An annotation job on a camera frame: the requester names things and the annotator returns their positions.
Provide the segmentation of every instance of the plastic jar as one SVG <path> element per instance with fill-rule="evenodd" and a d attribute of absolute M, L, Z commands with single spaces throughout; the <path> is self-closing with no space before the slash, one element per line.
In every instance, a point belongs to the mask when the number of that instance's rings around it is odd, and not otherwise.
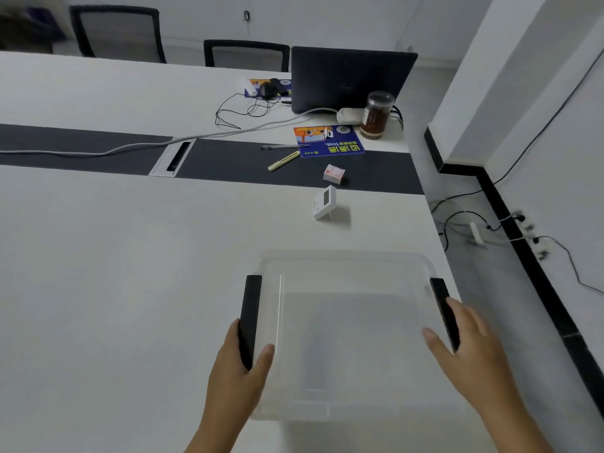
<path fill-rule="evenodd" d="M 377 90 L 367 96 L 367 105 L 363 113 L 361 135 L 370 139 L 378 139 L 386 129 L 390 110 L 394 105 L 394 97 L 388 92 Z"/>

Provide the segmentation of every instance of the person's left hand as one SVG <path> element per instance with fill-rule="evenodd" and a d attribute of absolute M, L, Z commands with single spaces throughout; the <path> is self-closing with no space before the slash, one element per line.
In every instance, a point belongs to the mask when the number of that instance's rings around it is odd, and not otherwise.
<path fill-rule="evenodd" d="M 239 355 L 238 327 L 239 320 L 233 321 L 208 380 L 199 434 L 204 449 L 212 453 L 228 453 L 232 449 L 260 401 L 275 354 L 275 346 L 267 345 L 248 372 Z"/>

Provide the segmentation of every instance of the black laptop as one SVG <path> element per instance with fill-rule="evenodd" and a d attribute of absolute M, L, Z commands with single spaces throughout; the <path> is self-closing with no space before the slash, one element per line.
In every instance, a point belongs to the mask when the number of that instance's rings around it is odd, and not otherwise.
<path fill-rule="evenodd" d="M 292 110 L 364 108 L 367 95 L 398 97 L 417 60 L 414 52 L 292 47 Z"/>

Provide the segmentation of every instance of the human hand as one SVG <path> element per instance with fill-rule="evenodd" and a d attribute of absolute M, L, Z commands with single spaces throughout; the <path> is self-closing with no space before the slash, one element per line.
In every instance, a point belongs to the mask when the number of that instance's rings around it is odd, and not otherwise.
<path fill-rule="evenodd" d="M 248 372 L 239 354 L 238 327 L 239 320 L 233 321 L 208 379 L 199 435 L 204 451 L 211 453 L 228 453 L 232 449 L 260 401 L 275 354 L 275 346 L 267 345 Z"/>
<path fill-rule="evenodd" d="M 499 339 L 476 310 L 450 297 L 447 303 L 459 328 L 461 343 L 457 353 L 451 354 L 431 329 L 422 330 L 428 348 L 447 378 L 481 416 L 491 410 L 523 410 Z"/>

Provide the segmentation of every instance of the red and white box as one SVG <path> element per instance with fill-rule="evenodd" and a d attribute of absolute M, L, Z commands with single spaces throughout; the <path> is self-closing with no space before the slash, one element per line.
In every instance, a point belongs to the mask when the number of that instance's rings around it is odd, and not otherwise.
<path fill-rule="evenodd" d="M 342 178 L 344 177 L 344 172 L 345 170 L 334 167 L 330 164 L 325 169 L 325 173 L 323 173 L 323 179 L 335 184 L 340 184 L 342 182 Z"/>

